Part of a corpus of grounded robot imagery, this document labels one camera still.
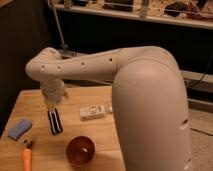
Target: table surface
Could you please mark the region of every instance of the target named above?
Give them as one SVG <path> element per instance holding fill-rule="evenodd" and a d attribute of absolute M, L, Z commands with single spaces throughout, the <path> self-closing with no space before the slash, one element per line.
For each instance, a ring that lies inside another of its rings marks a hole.
<path fill-rule="evenodd" d="M 21 91 L 0 139 L 0 170 L 21 171 L 21 153 L 25 139 L 34 139 L 33 171 L 125 171 L 112 114 L 104 118 L 81 121 L 79 109 L 90 105 L 111 104 L 111 87 L 68 88 L 69 98 L 57 107 L 63 133 L 52 135 L 40 90 Z M 190 110 L 191 127 L 213 132 L 213 115 Z M 32 128 L 18 141 L 10 139 L 8 129 L 27 118 Z M 213 137 L 192 134 L 195 171 L 213 171 Z M 93 159 L 82 167 L 72 166 L 65 155 L 68 143 L 76 136 L 90 137 L 96 148 Z"/>

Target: wooden table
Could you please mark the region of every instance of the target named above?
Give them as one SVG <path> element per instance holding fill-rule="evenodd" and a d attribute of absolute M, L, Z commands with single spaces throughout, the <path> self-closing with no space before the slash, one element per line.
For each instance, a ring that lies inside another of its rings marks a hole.
<path fill-rule="evenodd" d="M 112 114 L 104 118 L 81 121 L 79 109 L 93 104 L 110 104 L 111 87 L 68 88 L 69 99 L 58 106 L 63 133 L 52 135 L 40 90 L 22 91 L 16 101 L 0 140 L 0 170 L 21 171 L 21 153 L 25 139 L 34 139 L 32 171 L 124 171 Z M 33 126 L 17 142 L 7 137 L 8 129 L 22 118 Z M 76 136 L 90 137 L 96 148 L 94 158 L 83 167 L 73 167 L 65 151 Z"/>

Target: orange carrot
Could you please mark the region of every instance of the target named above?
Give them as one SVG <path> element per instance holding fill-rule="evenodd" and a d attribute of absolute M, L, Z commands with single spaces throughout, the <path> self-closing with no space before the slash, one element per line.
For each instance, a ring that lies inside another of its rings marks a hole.
<path fill-rule="evenodd" d="M 25 148 L 22 152 L 23 171 L 31 171 L 32 150 Z"/>

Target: cable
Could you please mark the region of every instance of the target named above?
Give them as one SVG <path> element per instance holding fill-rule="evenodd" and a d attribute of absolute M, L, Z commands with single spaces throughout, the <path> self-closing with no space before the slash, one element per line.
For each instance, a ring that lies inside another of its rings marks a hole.
<path fill-rule="evenodd" d="M 94 82 L 94 83 L 103 84 L 103 85 L 109 85 L 109 86 L 112 85 L 112 82 L 108 82 L 108 81 L 96 81 L 96 80 L 88 80 L 88 81 L 91 81 L 91 82 Z"/>
<path fill-rule="evenodd" d="M 206 66 L 206 69 L 205 71 L 203 72 L 203 75 L 202 77 L 196 81 L 194 84 L 190 85 L 189 87 L 187 87 L 189 90 L 192 90 L 194 87 L 196 87 L 198 84 L 200 84 L 202 81 L 203 81 L 203 78 L 206 76 L 208 70 L 209 70 L 209 67 L 212 63 L 212 58 L 213 58 L 213 52 L 211 52 L 209 58 L 208 58 L 208 63 L 207 63 L 207 66 Z"/>
<path fill-rule="evenodd" d="M 202 130 L 199 130 L 199 129 L 195 129 L 195 128 L 191 128 L 192 131 L 195 131 L 195 132 L 198 132 L 200 134 L 204 134 L 204 135 L 208 135 L 210 137 L 213 137 L 213 134 L 210 134 L 208 132 L 205 132 L 205 131 L 202 131 Z"/>

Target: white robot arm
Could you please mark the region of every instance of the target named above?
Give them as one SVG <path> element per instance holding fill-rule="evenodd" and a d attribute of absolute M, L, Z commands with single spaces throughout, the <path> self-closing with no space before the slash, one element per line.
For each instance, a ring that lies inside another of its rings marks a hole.
<path fill-rule="evenodd" d="M 123 48 L 62 60 L 53 48 L 26 65 L 47 101 L 59 103 L 62 79 L 112 80 L 112 105 L 127 171 L 192 171 L 184 81 L 159 47 Z"/>

